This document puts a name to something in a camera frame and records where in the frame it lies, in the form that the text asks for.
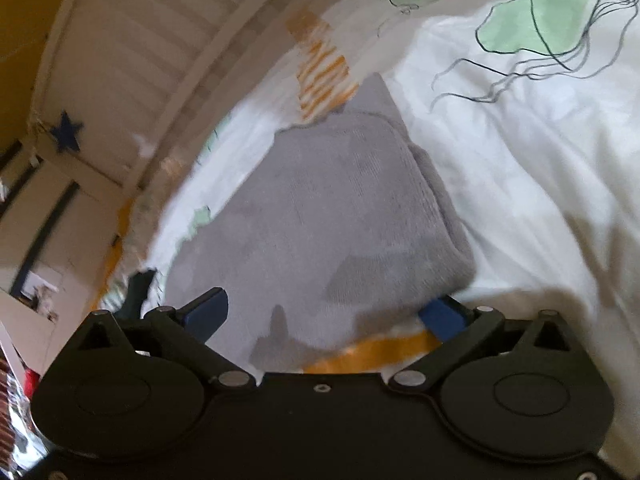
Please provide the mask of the grey knitted sweater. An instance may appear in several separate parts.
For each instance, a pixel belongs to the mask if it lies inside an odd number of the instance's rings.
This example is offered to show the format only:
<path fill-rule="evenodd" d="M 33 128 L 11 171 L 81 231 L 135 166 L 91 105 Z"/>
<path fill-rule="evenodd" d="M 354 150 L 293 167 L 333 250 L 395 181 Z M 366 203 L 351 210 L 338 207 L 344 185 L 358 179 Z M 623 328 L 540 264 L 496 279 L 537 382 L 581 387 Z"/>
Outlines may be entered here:
<path fill-rule="evenodd" d="M 317 362 L 468 286 L 471 246 L 430 156 L 381 76 L 313 124 L 280 131 L 165 285 L 180 307 L 229 299 L 210 345 L 239 365 Z"/>

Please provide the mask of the white wardrobe with black trim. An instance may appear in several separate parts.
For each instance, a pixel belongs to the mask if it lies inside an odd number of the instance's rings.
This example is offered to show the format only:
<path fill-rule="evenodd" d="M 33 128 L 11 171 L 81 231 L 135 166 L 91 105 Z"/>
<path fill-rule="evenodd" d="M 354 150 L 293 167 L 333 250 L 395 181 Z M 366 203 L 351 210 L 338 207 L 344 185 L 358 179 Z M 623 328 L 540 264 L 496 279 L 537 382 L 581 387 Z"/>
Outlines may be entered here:
<path fill-rule="evenodd" d="M 117 231 L 122 188 L 51 145 L 1 154 L 1 322 L 43 372 L 89 312 Z"/>

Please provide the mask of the dark blue star ornament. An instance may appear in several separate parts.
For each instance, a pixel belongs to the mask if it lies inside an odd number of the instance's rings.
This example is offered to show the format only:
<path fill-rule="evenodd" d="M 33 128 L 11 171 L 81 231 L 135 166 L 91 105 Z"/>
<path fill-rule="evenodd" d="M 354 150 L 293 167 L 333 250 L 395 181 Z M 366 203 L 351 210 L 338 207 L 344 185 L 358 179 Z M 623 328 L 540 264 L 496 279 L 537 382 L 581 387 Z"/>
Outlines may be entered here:
<path fill-rule="evenodd" d="M 50 128 L 58 154 L 80 152 L 78 134 L 82 128 L 84 128 L 83 122 L 74 122 L 66 110 L 62 111 L 60 121 Z"/>

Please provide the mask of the white slatted bed headboard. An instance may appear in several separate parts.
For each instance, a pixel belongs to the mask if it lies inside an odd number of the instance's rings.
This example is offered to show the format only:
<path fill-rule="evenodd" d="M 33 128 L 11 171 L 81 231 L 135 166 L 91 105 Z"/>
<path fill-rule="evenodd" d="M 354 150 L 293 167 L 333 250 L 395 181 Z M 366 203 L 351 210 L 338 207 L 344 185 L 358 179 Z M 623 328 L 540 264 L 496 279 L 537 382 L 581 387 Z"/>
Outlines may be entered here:
<path fill-rule="evenodd" d="M 134 188 L 295 1 L 63 0 L 29 119 L 79 120 L 80 160 Z"/>

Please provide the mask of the white jellyfish print duvet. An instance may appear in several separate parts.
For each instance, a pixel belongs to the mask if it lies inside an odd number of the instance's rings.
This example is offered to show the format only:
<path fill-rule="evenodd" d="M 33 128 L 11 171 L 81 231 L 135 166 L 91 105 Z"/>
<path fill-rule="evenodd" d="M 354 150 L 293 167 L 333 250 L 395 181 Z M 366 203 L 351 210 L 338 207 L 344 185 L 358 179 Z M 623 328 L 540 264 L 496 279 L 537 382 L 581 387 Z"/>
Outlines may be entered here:
<path fill-rule="evenodd" d="M 558 309 L 611 385 L 603 457 L 639 474 L 639 0 L 285 0 L 215 64 L 134 204 L 98 304 L 118 310 L 212 222 L 277 131 L 384 78 L 430 154 L 477 271 L 459 294 Z"/>

